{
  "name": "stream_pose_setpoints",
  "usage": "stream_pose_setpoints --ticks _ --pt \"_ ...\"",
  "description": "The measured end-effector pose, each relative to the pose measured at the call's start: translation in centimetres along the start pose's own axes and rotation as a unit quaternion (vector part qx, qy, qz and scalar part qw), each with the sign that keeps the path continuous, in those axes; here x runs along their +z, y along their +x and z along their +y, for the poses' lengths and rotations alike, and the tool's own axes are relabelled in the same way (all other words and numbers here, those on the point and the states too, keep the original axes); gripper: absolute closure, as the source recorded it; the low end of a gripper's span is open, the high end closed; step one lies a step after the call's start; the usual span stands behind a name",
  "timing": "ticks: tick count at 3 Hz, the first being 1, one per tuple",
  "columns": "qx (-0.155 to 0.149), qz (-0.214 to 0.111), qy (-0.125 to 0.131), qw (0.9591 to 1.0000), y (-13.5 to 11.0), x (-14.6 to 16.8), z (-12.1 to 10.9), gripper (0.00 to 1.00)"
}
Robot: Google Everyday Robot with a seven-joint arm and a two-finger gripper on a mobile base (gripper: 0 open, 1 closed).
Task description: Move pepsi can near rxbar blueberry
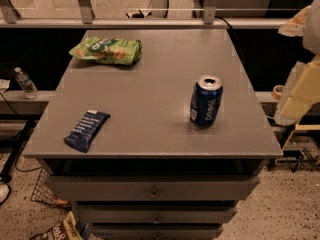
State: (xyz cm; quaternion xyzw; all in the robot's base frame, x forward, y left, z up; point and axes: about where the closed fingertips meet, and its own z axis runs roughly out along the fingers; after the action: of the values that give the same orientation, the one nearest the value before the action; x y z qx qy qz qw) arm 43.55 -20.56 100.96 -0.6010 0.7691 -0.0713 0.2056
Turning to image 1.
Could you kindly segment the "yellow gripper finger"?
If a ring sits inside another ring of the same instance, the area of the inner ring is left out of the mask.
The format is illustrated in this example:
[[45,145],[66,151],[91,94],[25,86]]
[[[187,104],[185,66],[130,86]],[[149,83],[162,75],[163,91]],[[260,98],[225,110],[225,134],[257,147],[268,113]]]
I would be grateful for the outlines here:
[[310,32],[311,6],[306,6],[295,14],[291,19],[282,24],[278,33],[287,37],[304,37]]
[[295,124],[319,102],[320,61],[297,62],[287,78],[274,120],[282,126]]

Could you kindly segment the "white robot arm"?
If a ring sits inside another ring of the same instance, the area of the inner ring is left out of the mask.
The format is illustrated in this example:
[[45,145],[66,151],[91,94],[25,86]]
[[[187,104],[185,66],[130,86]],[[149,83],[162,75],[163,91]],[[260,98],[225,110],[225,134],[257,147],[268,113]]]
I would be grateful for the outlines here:
[[300,36],[303,47],[315,55],[311,62],[297,62],[291,69],[277,103],[274,120],[288,126],[300,121],[314,104],[320,102],[320,0],[303,8],[283,24],[278,33]]

